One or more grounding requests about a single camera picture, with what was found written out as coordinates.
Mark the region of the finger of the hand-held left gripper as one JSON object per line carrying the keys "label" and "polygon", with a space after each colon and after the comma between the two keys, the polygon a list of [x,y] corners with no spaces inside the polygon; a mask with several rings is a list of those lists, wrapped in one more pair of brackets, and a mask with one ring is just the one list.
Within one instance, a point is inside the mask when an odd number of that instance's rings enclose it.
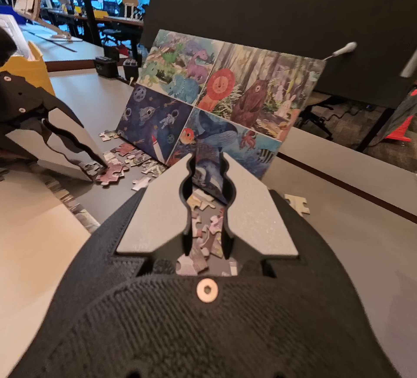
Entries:
{"label": "finger of the hand-held left gripper", "polygon": [[93,181],[80,166],[86,152],[67,150],[61,139],[53,133],[49,138],[43,138],[34,130],[16,129],[4,137],[4,148],[21,156],[27,155],[43,169],[88,183]]}
{"label": "finger of the hand-held left gripper", "polygon": [[61,139],[67,150],[74,153],[86,152],[91,160],[107,168],[101,149],[73,110],[41,87],[38,88],[38,93],[45,109],[42,124]]}

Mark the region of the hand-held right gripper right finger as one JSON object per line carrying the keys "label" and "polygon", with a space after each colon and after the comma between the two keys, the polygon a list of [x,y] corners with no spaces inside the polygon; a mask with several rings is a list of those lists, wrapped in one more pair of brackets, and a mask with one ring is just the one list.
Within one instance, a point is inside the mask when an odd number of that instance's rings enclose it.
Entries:
{"label": "hand-held right gripper right finger", "polygon": [[225,259],[297,259],[299,253],[271,191],[226,152],[221,153],[223,212],[221,244]]}

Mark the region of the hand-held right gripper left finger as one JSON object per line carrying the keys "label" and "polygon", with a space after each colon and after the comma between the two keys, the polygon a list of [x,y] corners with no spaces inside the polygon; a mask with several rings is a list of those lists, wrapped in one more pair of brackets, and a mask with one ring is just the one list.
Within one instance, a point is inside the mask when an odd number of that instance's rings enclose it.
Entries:
{"label": "hand-held right gripper left finger", "polygon": [[189,255],[192,245],[192,210],[195,155],[187,154],[144,191],[123,231],[116,253],[149,259],[177,259]]}

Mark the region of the reddish brown puzzle piece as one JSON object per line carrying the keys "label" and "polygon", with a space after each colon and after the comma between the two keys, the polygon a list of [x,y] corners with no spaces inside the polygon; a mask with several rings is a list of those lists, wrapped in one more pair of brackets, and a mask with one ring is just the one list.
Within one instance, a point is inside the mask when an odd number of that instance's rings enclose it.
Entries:
{"label": "reddish brown puzzle piece", "polygon": [[102,187],[118,183],[119,179],[124,177],[125,172],[129,171],[128,166],[117,159],[108,161],[107,165],[107,169],[95,178],[95,183]]}

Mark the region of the pile of puzzle pieces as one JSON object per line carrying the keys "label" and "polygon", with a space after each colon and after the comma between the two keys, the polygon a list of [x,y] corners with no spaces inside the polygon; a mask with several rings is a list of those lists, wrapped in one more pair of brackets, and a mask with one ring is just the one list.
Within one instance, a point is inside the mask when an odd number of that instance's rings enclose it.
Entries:
{"label": "pile of puzzle pieces", "polygon": [[[106,141],[113,146],[105,151],[105,157],[122,162],[127,170],[123,170],[117,182],[103,186],[96,182],[89,190],[82,187],[79,191],[79,203],[86,212],[102,224],[123,203],[133,196],[139,188],[154,182],[166,167],[155,159],[145,160],[144,152],[132,151],[121,156],[117,151],[116,141]],[[235,259],[225,259],[221,247],[222,216],[225,205],[206,194],[202,189],[193,186],[193,193],[187,203],[191,208],[193,245],[189,256],[179,256],[176,271],[181,275],[217,275],[236,276],[240,267]]]}

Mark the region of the puzzle frame tray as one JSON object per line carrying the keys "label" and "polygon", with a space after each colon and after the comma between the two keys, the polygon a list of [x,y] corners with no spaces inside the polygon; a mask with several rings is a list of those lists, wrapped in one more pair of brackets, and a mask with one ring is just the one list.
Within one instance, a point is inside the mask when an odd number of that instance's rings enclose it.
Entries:
{"label": "puzzle frame tray", "polygon": [[0,185],[0,376],[33,341],[71,261],[100,226],[68,192],[23,168]]}

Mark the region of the yellow bin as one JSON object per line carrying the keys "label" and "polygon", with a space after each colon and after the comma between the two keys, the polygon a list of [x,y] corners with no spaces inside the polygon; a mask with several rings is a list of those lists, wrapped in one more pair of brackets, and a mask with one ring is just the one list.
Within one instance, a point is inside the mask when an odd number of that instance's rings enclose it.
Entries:
{"label": "yellow bin", "polygon": [[7,71],[10,74],[23,77],[33,86],[42,87],[48,93],[55,96],[42,52],[32,41],[28,41],[28,46],[34,60],[29,61],[23,56],[14,55],[0,68],[0,71]]}

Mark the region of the pale cream puzzle piece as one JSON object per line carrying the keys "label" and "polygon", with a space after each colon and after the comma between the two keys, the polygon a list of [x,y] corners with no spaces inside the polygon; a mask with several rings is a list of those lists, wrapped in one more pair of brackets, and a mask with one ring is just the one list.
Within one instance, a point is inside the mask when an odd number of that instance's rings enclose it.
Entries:
{"label": "pale cream puzzle piece", "polygon": [[307,206],[306,198],[291,194],[284,194],[284,199],[301,217],[304,217],[305,214],[310,215],[310,209]]}

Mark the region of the large black battery charger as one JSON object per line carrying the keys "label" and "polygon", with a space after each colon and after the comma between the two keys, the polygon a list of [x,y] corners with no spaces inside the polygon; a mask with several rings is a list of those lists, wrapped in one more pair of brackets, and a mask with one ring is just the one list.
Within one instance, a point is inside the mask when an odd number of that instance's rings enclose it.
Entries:
{"label": "large black battery charger", "polygon": [[93,63],[99,76],[108,79],[119,77],[117,60],[109,57],[96,57]]}

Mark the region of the small black battery charger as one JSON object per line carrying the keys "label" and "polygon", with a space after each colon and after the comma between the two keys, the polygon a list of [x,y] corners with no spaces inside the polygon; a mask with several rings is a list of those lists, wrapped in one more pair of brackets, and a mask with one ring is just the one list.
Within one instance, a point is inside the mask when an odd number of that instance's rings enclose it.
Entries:
{"label": "small black battery charger", "polygon": [[123,62],[125,79],[128,83],[137,81],[139,77],[139,64],[134,58],[126,58]]}

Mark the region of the black office chair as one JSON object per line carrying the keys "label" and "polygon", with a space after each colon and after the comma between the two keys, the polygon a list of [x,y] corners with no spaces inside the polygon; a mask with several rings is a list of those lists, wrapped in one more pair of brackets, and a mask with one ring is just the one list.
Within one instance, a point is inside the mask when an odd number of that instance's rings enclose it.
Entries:
{"label": "black office chair", "polygon": [[323,132],[327,134],[326,139],[329,141],[333,140],[332,133],[328,130],[324,123],[324,119],[320,116],[317,116],[312,112],[312,109],[316,106],[316,104],[308,105],[305,107],[303,111],[300,112],[299,115],[299,121],[296,124],[296,127],[298,129],[301,129],[304,125],[306,125],[308,122],[312,122],[314,125],[316,125],[319,129],[321,129]]}

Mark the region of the wooden background desk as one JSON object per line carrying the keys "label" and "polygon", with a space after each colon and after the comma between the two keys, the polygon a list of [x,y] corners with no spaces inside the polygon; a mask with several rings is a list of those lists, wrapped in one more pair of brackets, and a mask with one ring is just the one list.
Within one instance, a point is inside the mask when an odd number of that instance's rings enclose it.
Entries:
{"label": "wooden background desk", "polygon": [[[72,37],[95,44],[85,15],[71,15],[59,10],[41,8],[40,17],[52,25],[66,26]],[[143,22],[124,17],[95,17],[100,46],[122,47],[122,54],[138,58],[138,45],[143,33]]]}

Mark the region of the illustrated puzzle picture board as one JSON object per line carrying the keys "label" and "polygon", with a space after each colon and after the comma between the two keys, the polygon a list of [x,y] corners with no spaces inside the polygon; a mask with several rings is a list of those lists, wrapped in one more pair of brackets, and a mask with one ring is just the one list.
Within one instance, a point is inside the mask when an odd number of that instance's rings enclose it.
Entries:
{"label": "illustrated puzzle picture board", "polygon": [[221,154],[261,179],[325,65],[159,30],[116,132],[168,167],[194,155],[193,182],[225,202]]}

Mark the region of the orange cone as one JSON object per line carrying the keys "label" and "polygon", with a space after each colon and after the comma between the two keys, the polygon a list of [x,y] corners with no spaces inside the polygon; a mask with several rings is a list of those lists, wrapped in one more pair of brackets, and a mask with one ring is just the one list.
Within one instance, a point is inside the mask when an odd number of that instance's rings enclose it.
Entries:
{"label": "orange cone", "polygon": [[406,131],[417,113],[417,88],[413,87],[393,113],[388,127],[388,140],[410,142]]}

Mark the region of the black partition panel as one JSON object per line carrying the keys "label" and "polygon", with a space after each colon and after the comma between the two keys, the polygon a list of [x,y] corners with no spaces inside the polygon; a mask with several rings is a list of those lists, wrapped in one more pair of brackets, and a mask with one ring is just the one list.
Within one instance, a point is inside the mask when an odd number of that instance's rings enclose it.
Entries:
{"label": "black partition panel", "polygon": [[141,43],[160,29],[261,49],[332,58],[322,93],[396,108],[416,79],[401,72],[416,51],[417,0],[150,0]]}

